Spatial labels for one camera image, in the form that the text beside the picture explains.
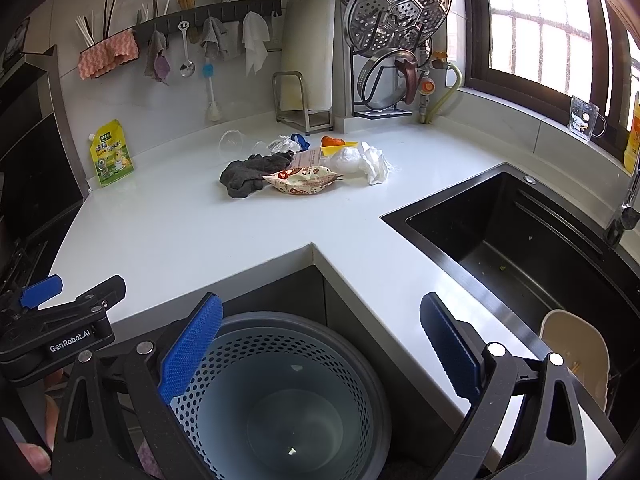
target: window frame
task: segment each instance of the window frame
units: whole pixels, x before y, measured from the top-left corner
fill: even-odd
[[[625,92],[631,85],[631,58],[628,36],[622,21],[607,4],[611,31],[612,85],[609,114],[605,114],[609,95],[609,40],[601,0],[587,0],[591,21],[591,47],[593,73],[591,78],[591,102],[600,108],[607,121],[602,137],[594,139],[618,160],[623,160],[628,131]],[[465,0],[466,7],[466,75],[469,88],[495,95],[499,98],[529,108],[561,124],[568,124],[571,96],[521,76],[493,69],[490,64],[492,41],[490,0]]]

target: black sink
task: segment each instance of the black sink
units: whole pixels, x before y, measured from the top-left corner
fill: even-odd
[[[383,217],[543,358],[543,317],[561,308],[607,343],[607,416],[627,439],[640,419],[640,266],[561,196],[503,164]],[[582,388],[581,405],[595,403]]]

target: gray plastic basket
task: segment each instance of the gray plastic basket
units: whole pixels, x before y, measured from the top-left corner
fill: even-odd
[[[289,314],[226,318],[172,408],[219,480],[375,480],[391,438],[364,357]]]

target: metal screw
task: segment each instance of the metal screw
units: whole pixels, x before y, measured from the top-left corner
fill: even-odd
[[[551,364],[555,364],[556,366],[562,366],[564,364],[564,359],[562,359],[560,354],[549,354],[549,360],[551,361]]]
[[[91,356],[91,350],[82,350],[78,354],[78,361],[80,361],[81,363],[87,363],[91,360]]]
[[[491,343],[489,345],[489,354],[495,355],[496,357],[502,357],[507,353],[507,349],[502,346],[500,343]]]
[[[154,344],[151,341],[143,341],[142,343],[138,343],[138,346],[136,346],[136,352],[140,355],[147,355],[151,353],[153,349]]]

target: blue plastic object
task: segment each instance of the blue plastic object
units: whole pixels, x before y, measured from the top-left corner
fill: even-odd
[[[300,134],[292,134],[291,135],[291,140],[295,140],[299,145],[300,148],[302,148],[300,151],[301,152],[306,152],[306,150],[309,149],[310,144],[308,142],[306,142],[305,137],[303,137]]]
[[[184,394],[209,345],[222,323],[222,301],[211,294],[200,302],[199,310],[160,363],[158,391],[169,405]]]
[[[479,357],[435,292],[422,298],[420,323],[456,394],[475,404],[482,392]]]
[[[213,77],[213,65],[211,63],[205,63],[202,67],[202,75],[204,77]]]
[[[26,308],[38,308],[45,301],[62,292],[62,279],[57,274],[45,278],[35,285],[28,286],[20,296],[20,305]]]

